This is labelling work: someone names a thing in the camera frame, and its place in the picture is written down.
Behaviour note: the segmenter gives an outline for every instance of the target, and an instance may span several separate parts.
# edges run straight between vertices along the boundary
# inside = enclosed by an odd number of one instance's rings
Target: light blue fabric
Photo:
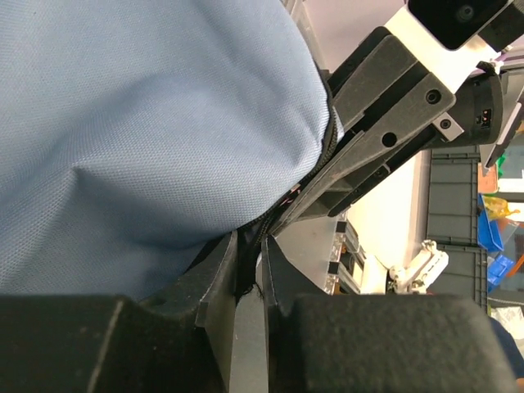
[[[0,2],[0,292],[142,298],[314,167],[278,0]]]

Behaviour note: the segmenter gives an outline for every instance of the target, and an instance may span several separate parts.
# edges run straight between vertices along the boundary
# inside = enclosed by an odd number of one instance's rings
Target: zipper teeth
[[[322,168],[331,160],[333,154],[335,153],[337,149],[338,125],[336,121],[335,111],[333,110],[333,106],[332,106],[332,92],[328,86],[327,81],[322,77],[321,77],[321,80],[322,80],[323,86],[327,94],[327,110],[329,114],[329,120],[327,121],[327,126],[326,126],[326,129],[327,129],[326,135],[324,135],[324,141],[327,140],[327,144],[324,145],[322,155],[318,159],[317,164],[300,181],[299,189],[303,188],[313,177],[315,177],[318,174],[318,172],[322,170]],[[264,221],[265,219],[267,219],[294,192],[295,191],[286,193],[273,206],[271,206],[265,213],[263,213],[261,216],[257,217],[256,219],[253,219],[249,223],[242,225],[238,230],[250,228]]]

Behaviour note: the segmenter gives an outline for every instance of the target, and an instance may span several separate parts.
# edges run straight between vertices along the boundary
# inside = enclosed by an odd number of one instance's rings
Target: camera
[[[484,29],[512,0],[409,0],[408,9],[449,50]]]

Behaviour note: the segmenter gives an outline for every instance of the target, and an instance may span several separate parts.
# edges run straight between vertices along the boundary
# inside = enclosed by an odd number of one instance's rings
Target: gray storage bin
[[[440,246],[449,264],[429,287],[435,294],[472,298],[484,311],[488,308],[487,254],[480,247]]]
[[[440,244],[476,246],[478,161],[432,160],[427,238]]]
[[[479,146],[465,146],[433,149],[431,157],[440,160],[474,159],[481,162],[481,148]]]

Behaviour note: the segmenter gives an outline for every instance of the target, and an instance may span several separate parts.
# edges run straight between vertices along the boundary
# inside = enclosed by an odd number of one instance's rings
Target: screw
[[[440,102],[440,99],[442,98],[442,95],[438,90],[430,90],[426,94],[426,101],[430,105],[435,105]]]
[[[448,129],[449,127],[451,127],[451,122],[449,121],[449,119],[444,119],[440,122],[440,127],[442,129]]]
[[[387,171],[384,168],[379,168],[377,172],[373,174],[374,178],[383,178],[386,176]]]

